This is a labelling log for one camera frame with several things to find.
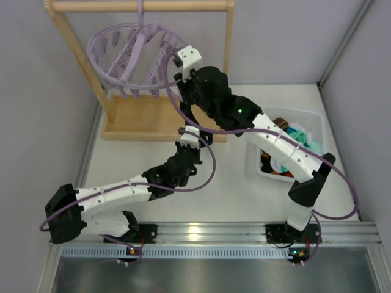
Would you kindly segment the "purple round clip hanger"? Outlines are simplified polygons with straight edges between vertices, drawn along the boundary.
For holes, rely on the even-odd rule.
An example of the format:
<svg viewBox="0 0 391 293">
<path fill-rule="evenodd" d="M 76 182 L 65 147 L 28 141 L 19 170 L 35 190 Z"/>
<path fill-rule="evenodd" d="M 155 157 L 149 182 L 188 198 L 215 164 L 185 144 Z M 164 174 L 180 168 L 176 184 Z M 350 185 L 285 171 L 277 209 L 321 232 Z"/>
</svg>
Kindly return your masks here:
<svg viewBox="0 0 391 293">
<path fill-rule="evenodd" d="M 96 33 L 88 42 L 87 55 L 94 70 L 105 80 L 106 85 L 117 89 L 124 98 L 129 93 L 140 98 L 141 91 L 148 91 L 157 99 L 161 89 L 176 83 L 175 80 L 164 80 L 167 68 L 163 62 L 173 54 L 175 66 L 182 68 L 177 52 L 188 44 L 177 34 L 162 27 L 159 22 L 144 23 L 142 5 L 142 1 L 137 3 L 136 23 L 116 24 Z M 143 50 L 159 35 L 159 53 L 150 66 L 147 77 L 143 82 L 134 81 Z"/>
</svg>

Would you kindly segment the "brown striped sock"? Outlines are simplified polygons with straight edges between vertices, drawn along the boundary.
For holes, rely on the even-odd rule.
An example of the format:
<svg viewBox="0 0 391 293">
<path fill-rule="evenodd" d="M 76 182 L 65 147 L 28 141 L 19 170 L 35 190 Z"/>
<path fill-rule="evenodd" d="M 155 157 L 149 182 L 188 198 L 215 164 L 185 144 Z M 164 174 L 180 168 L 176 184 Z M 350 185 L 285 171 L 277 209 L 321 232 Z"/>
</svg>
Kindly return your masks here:
<svg viewBox="0 0 391 293">
<path fill-rule="evenodd" d="M 273 123 L 283 131 L 287 131 L 287 129 L 289 128 L 289 123 L 281 117 L 274 119 Z"/>
</svg>

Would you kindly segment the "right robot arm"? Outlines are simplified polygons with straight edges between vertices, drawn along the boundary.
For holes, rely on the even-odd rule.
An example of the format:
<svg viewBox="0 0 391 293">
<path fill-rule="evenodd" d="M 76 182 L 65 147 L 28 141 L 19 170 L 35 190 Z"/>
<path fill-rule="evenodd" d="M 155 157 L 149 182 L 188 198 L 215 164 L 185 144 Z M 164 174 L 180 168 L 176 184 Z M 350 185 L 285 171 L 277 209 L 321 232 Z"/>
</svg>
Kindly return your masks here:
<svg viewBox="0 0 391 293">
<path fill-rule="evenodd" d="M 335 157 L 330 153 L 311 156 L 284 130 L 278 127 L 249 98 L 232 93 L 228 77 L 213 66 L 192 69 L 190 76 L 174 75 L 182 101 L 180 110 L 191 121 L 191 106 L 196 105 L 212 119 L 222 132 L 258 146 L 272 158 L 281 162 L 294 177 L 288 196 L 290 210 L 279 237 L 295 243 L 305 238 L 312 209 L 320 195 Z"/>
</svg>

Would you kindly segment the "argyle red orange sock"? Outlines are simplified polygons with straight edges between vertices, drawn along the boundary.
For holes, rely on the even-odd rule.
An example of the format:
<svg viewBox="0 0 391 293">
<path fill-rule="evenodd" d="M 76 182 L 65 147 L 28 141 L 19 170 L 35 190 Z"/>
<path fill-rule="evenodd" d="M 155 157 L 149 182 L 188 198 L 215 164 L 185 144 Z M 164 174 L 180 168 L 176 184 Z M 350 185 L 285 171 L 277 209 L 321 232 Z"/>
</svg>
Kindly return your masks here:
<svg viewBox="0 0 391 293">
<path fill-rule="evenodd" d="M 269 154 L 261 151 L 260 156 L 261 170 L 263 173 L 283 176 L 286 178 L 293 178 L 293 175 L 288 171 L 288 169 L 283 166 L 279 161 L 275 160 Z"/>
</svg>

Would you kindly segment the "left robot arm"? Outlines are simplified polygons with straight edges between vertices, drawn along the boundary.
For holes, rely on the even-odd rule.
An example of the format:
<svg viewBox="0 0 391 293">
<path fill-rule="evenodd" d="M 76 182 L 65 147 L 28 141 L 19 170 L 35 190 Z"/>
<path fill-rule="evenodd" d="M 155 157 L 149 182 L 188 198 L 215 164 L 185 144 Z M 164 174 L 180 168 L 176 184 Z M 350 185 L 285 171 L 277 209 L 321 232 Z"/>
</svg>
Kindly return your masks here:
<svg viewBox="0 0 391 293">
<path fill-rule="evenodd" d="M 175 188 L 187 185 L 202 162 L 199 143 L 176 142 L 175 146 L 175 154 L 165 163 L 126 181 L 90 189 L 60 186 L 45 206 L 51 242 L 63 244 L 80 235 L 132 241 L 139 226 L 126 206 L 173 194 Z"/>
</svg>

